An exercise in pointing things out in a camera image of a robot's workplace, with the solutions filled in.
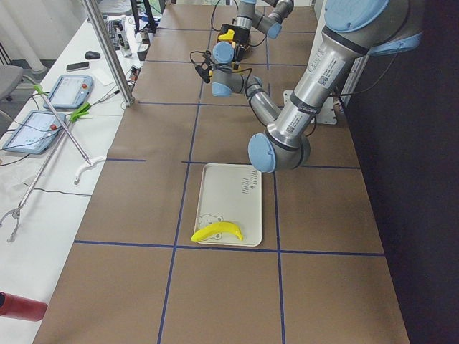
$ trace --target yellow banana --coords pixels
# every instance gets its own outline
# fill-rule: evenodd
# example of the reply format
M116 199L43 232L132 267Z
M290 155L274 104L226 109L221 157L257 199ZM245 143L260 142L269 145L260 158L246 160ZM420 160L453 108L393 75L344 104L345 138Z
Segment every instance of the yellow banana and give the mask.
M203 229L200 229L199 231L196 231L191 237L191 241L200 242L201 240L205 240L214 234L223 232L234 234L239 240L244 240L241 228L239 228L238 225L233 224L232 222L219 221L210 224L209 226L206 226Z

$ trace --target red can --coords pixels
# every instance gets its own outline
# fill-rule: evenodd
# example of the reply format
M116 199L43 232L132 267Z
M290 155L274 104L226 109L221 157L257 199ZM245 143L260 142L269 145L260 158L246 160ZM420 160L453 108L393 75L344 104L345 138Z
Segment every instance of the red can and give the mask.
M0 292L0 316L39 321L43 319L47 308L44 302Z

